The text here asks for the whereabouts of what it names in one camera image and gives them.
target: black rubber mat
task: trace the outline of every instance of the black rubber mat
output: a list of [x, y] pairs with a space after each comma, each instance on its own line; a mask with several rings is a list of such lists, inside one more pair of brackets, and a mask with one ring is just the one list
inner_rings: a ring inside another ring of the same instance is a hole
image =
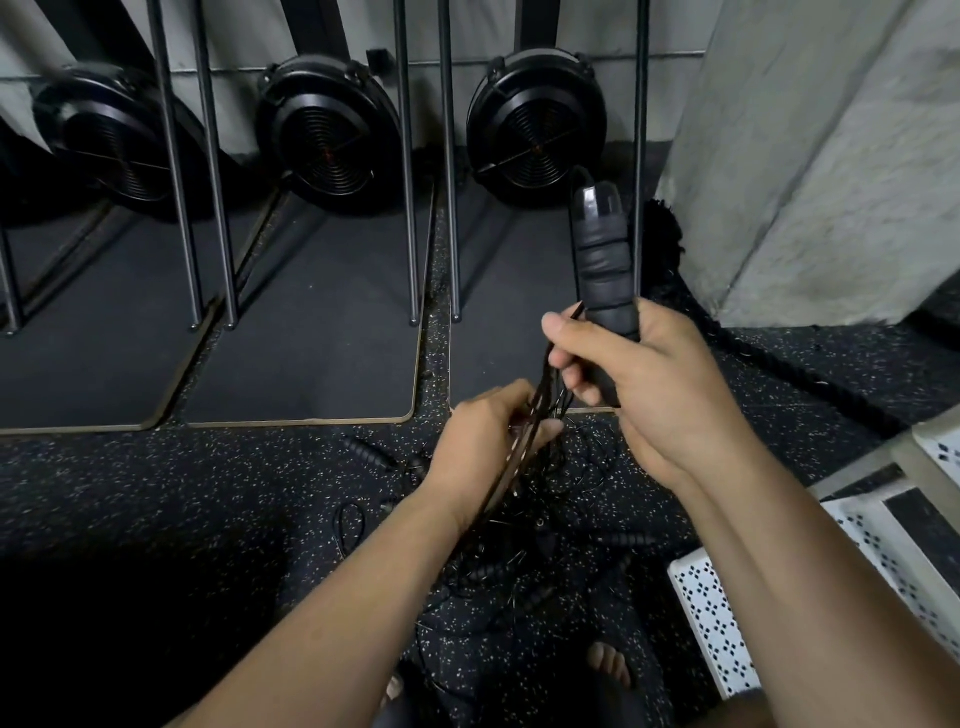
[[[230, 214], [235, 257], [266, 205]], [[0, 340], [0, 434], [138, 430], [159, 420], [222, 290], [213, 221], [194, 235], [208, 303], [197, 331], [178, 227], [109, 213], [30, 301], [23, 330]]]
[[540, 318], [576, 301], [566, 209], [520, 210], [473, 179], [458, 196], [463, 321], [450, 327], [450, 406], [540, 381]]
[[[418, 199], [420, 279], [432, 195]], [[402, 212], [331, 215], [289, 196], [183, 410], [193, 426], [403, 422], [420, 329], [409, 325]]]
[[[85, 234], [103, 220], [109, 208], [109, 203], [102, 201], [89, 209], [49, 222], [10, 227], [7, 230], [14, 274], [22, 298], [30, 296], [58, 261], [69, 255], [74, 246], [82, 242]], [[6, 292], [0, 286], [0, 327], [7, 323], [7, 309], [3, 306], [6, 299]]]

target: metal rod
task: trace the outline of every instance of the metal rod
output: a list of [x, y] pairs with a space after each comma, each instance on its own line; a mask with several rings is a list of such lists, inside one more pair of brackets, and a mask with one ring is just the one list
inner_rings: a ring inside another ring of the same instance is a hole
[[170, 58], [167, 55], [167, 37], [163, 33], [163, 10], [160, 0], [147, 0], [150, 15], [150, 37], [154, 42], [156, 81], [160, 86], [160, 106], [163, 109], [163, 135], [170, 157], [170, 177], [174, 184], [174, 199], [177, 203], [177, 219], [180, 221], [180, 239], [183, 242], [183, 258], [190, 286], [190, 312], [192, 329], [200, 328], [204, 319], [200, 280], [197, 277], [197, 251], [193, 245], [193, 229], [186, 209], [186, 194], [183, 191], [183, 170], [180, 168], [180, 148], [177, 145], [177, 119], [174, 116], [174, 90], [170, 82]]
[[453, 127], [453, 61], [450, 55], [450, 0], [437, 0], [440, 17], [440, 80], [444, 105], [444, 167], [446, 171], [446, 224], [450, 244], [450, 316], [463, 320], [460, 307], [460, 241], [457, 218], [456, 135]]
[[7, 335], [13, 336], [23, 328], [23, 302], [20, 300], [20, 289], [16, 284], [10, 239], [7, 237], [7, 228], [2, 222], [0, 222], [0, 278], [3, 279], [3, 291], [7, 296], [7, 314], [10, 317]]
[[[651, 53], [651, 61], [670, 61], [671, 59], [701, 59], [707, 54], [707, 51], [660, 51]], [[597, 56], [589, 56], [590, 62], [612, 63], [635, 61], [635, 53], [601, 53]], [[491, 59], [453, 59], [451, 62], [455, 68], [462, 66], [488, 66]], [[440, 66], [440, 59], [422, 59], [420, 61], [409, 61], [411, 68], [437, 68]], [[268, 66], [265, 65], [242, 65], [237, 68], [211, 68], [210, 74], [213, 76], [242, 76], [247, 73], [264, 73]], [[170, 71], [172, 76], [196, 76], [196, 68], [174, 68]], [[42, 81], [43, 76], [38, 73], [24, 73], [13, 76], [0, 76], [0, 84], [8, 84], [19, 81]]]
[[634, 295], [643, 278], [643, 190], [647, 161], [647, 84], [650, 60], [650, 0], [636, 3], [636, 89], [634, 101]]
[[220, 262], [224, 274], [224, 299], [227, 301], [227, 328], [237, 325], [237, 289], [233, 272], [233, 245], [230, 227], [224, 212], [224, 183], [220, 178], [220, 132], [217, 129], [217, 110], [213, 100], [213, 80], [210, 78], [210, 52], [206, 47], [206, 19], [204, 0], [193, 0], [193, 42], [197, 56], [197, 75], [200, 81], [200, 100], [206, 127], [206, 161], [210, 167], [210, 186], [213, 188], [213, 213], [217, 218], [217, 237], [220, 240]]
[[410, 132], [410, 67], [407, 65], [407, 4], [394, 0], [397, 97], [400, 102], [400, 148], [403, 154], [403, 203], [407, 213], [407, 267], [410, 326], [420, 324], [420, 273], [417, 260], [417, 211], [414, 208], [414, 143]]

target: jump rope handle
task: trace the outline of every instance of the jump rope handle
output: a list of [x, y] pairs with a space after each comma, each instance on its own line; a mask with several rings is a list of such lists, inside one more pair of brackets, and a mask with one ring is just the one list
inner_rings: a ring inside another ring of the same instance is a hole
[[[577, 274], [577, 292], [588, 321], [608, 331], [640, 340], [640, 317], [634, 301], [634, 262], [628, 236], [627, 214], [612, 182], [576, 189], [570, 199], [570, 236]], [[619, 407], [620, 399], [610, 375], [584, 362], [584, 376], [600, 390], [604, 402]]]

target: hand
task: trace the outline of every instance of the hand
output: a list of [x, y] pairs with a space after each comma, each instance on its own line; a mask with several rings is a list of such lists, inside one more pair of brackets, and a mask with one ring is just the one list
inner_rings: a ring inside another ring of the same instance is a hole
[[[430, 474], [420, 490], [446, 501], [461, 533], [470, 528], [490, 488], [503, 473], [514, 443], [510, 420], [533, 396], [533, 385], [518, 379], [461, 402], [446, 423], [433, 453]], [[544, 420], [533, 451], [563, 429], [559, 420]]]
[[683, 314], [640, 299], [640, 343], [594, 324], [548, 313], [550, 364], [591, 406], [602, 403], [578, 361], [603, 367], [616, 384], [624, 436], [640, 466], [667, 488], [693, 484], [715, 458], [752, 447], [756, 436], [699, 331]]

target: forearm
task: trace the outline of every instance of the forearm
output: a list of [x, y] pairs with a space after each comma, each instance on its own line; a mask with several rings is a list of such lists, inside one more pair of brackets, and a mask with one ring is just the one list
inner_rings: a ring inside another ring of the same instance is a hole
[[204, 699], [184, 728], [369, 725], [459, 535], [443, 503], [421, 486]]
[[694, 508], [781, 726], [946, 725], [960, 670], [829, 514], [759, 441], [714, 455]]

